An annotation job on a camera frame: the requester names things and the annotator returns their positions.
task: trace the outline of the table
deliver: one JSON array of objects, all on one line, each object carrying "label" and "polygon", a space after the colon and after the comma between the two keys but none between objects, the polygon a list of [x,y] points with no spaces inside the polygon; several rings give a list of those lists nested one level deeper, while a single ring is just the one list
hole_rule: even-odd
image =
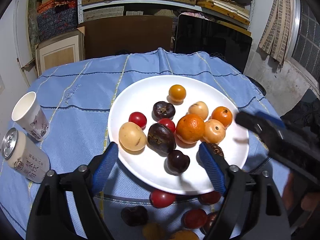
[{"label": "table", "polygon": [[[130,54],[90,59],[51,68],[29,88],[51,123],[48,137],[37,145],[47,153],[51,168],[57,173],[70,172],[101,154],[109,144],[108,113],[115,98],[130,84],[154,75],[182,75],[205,82],[225,94],[239,110],[249,113],[264,111],[278,117],[267,99],[231,65],[205,52],[191,55],[173,54],[158,49],[145,54]],[[22,130],[10,122],[9,127]],[[249,155],[246,171],[256,168],[267,157],[266,147],[249,132]],[[17,232],[25,238],[28,216],[39,184],[32,183],[15,172],[0,157],[0,207]],[[270,160],[264,167],[282,194],[288,169]],[[115,240],[142,240],[141,227],[124,224],[120,211],[126,206],[144,205],[149,221],[158,222],[171,234],[181,229],[181,217],[191,208],[203,208],[207,213],[217,210],[201,206],[197,197],[181,197],[173,205],[155,209],[149,201],[153,189],[135,178],[118,161],[104,187],[95,197],[98,209]],[[72,193],[68,204],[76,232],[85,237],[76,212]],[[195,230],[200,239],[204,236]]]}]

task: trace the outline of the curtain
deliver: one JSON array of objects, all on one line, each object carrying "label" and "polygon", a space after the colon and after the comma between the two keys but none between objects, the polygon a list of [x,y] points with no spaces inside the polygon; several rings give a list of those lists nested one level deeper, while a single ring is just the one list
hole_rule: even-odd
[{"label": "curtain", "polygon": [[280,65],[284,62],[291,22],[291,0],[273,0],[259,47]]}]

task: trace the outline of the window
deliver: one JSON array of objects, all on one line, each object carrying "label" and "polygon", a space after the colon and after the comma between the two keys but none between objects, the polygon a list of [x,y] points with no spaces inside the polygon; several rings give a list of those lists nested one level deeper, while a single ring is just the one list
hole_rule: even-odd
[{"label": "window", "polygon": [[292,58],[318,81],[320,77],[320,26],[305,0],[300,0],[300,26]]}]

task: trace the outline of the black television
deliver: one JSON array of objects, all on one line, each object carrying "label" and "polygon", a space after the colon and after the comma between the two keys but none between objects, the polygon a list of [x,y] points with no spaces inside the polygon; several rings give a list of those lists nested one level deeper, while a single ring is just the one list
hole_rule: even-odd
[{"label": "black television", "polygon": [[250,36],[235,29],[206,19],[179,15],[175,53],[205,51],[243,73],[251,44]]}]

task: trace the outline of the white plate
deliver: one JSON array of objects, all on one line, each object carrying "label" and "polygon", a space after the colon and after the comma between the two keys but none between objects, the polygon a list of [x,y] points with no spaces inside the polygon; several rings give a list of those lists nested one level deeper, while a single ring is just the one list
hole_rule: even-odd
[{"label": "white plate", "polygon": [[[122,124],[128,122],[132,112],[141,112],[146,116],[147,126],[144,133],[147,135],[149,127],[156,123],[151,115],[153,105],[158,101],[167,102],[169,88],[175,84],[182,85],[187,91],[183,103],[175,105],[176,114],[173,118],[175,124],[187,113],[189,106],[197,101],[207,104],[209,115],[218,106],[229,108],[234,117],[238,113],[238,109],[225,95],[201,81],[174,75],[149,77],[127,87],[114,101],[108,119],[110,141],[119,145],[119,129]],[[136,154],[130,154],[119,145],[119,159],[133,175],[155,188],[180,195],[204,194],[212,191],[213,187],[206,171],[196,160],[200,143],[198,141],[191,148],[181,148],[177,145],[177,150],[190,157],[190,166],[181,176],[168,174],[164,169],[166,158],[148,146]],[[233,121],[219,146],[229,165],[235,164],[242,168],[249,151],[247,129]]]}]

